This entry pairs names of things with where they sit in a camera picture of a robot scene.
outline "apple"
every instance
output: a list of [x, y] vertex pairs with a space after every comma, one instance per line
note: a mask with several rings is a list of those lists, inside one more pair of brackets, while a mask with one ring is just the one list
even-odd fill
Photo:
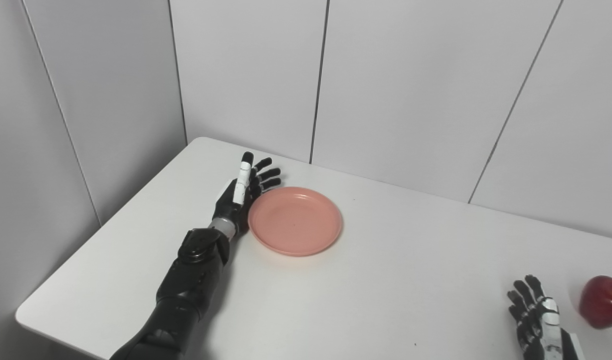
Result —
[[600, 275], [588, 280], [582, 290], [579, 313], [593, 328], [612, 326], [612, 277]]

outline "robotic hand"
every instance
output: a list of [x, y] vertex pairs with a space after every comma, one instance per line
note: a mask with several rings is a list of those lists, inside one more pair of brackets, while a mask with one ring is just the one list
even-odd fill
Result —
[[208, 311], [230, 256], [230, 241], [248, 230], [248, 212], [265, 191], [281, 184], [270, 157], [252, 166], [245, 152], [239, 177], [215, 203], [212, 223], [189, 230], [155, 297], [155, 310], [111, 360], [182, 360], [194, 327]]
[[507, 293], [524, 360], [584, 360], [576, 335], [560, 328], [555, 300], [544, 295], [542, 283], [535, 276], [526, 275], [524, 280], [516, 280], [516, 290]]

